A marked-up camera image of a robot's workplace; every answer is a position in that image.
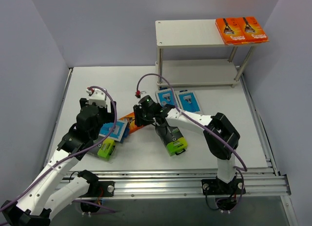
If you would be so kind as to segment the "orange razor box front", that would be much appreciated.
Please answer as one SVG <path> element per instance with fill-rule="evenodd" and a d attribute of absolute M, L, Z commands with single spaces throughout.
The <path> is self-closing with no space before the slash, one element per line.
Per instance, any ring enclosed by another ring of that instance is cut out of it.
<path fill-rule="evenodd" d="M 217 18 L 215 25 L 225 45 L 247 44 L 247 39 L 236 18 Z"/>

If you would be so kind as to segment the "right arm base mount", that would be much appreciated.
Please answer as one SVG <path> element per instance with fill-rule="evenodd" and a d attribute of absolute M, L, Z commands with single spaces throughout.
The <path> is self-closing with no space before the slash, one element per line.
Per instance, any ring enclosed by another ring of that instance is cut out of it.
<path fill-rule="evenodd" d="M 224 183 L 218 178 L 202 179 L 202 193 L 205 196 L 207 207 L 213 211 L 230 214 L 241 202 L 242 196 L 246 193 L 245 183 L 242 178 L 234 178 L 229 183 Z M 208 201 L 209 196 L 226 195 L 226 197 L 214 198 L 214 206 Z"/>

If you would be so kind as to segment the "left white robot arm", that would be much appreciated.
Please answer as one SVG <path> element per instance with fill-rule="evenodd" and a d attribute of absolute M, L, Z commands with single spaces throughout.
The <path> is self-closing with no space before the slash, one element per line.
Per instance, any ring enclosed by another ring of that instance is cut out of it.
<path fill-rule="evenodd" d="M 55 190 L 67 172 L 82 160 L 99 137 L 101 127 L 117 121 L 116 102 L 107 110 L 105 99 L 81 98 L 80 112 L 58 144 L 53 156 L 32 184 L 12 201 L 1 206 L 11 226 L 48 226 L 67 205 L 81 196 L 99 192 L 98 177 L 88 170 L 80 171 L 66 186 Z"/>

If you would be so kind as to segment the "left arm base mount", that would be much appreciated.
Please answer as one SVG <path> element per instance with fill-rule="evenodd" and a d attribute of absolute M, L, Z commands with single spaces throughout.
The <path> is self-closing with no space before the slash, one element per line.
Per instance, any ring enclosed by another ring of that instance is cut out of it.
<path fill-rule="evenodd" d="M 82 198 L 89 198 L 84 200 L 85 203 L 80 203 L 80 209 L 84 213 L 98 213 L 103 206 L 105 198 L 114 196 L 115 183 L 113 181 L 99 181 L 93 186 L 89 187 L 86 194 Z"/>

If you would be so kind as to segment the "orange razor box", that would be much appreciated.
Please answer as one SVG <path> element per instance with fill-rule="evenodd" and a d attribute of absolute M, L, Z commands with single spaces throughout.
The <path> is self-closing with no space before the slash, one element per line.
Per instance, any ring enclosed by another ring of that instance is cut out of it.
<path fill-rule="evenodd" d="M 129 113 L 120 118 L 120 120 L 126 121 L 129 124 L 129 134 L 136 132 L 139 129 L 142 129 L 144 126 L 137 126 L 135 124 L 135 114 L 134 112 Z"/>
<path fill-rule="evenodd" d="M 268 36 L 255 17 L 239 17 L 236 18 L 236 21 L 248 43 L 263 43 L 269 41 Z"/>
<path fill-rule="evenodd" d="M 217 18 L 215 25 L 225 45 L 247 44 L 247 39 L 236 18 Z"/>

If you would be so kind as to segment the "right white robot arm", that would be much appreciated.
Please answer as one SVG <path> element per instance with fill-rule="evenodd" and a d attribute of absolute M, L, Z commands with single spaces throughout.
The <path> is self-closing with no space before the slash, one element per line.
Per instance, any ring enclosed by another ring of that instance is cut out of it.
<path fill-rule="evenodd" d="M 162 106 L 148 94 L 138 98 L 138 104 L 133 106 L 136 126 L 154 125 L 162 137 L 173 135 L 176 128 L 204 136 L 209 151 L 217 159 L 217 176 L 206 193 L 230 195 L 237 190 L 235 160 L 240 134 L 224 114 L 202 115 L 170 104 Z"/>

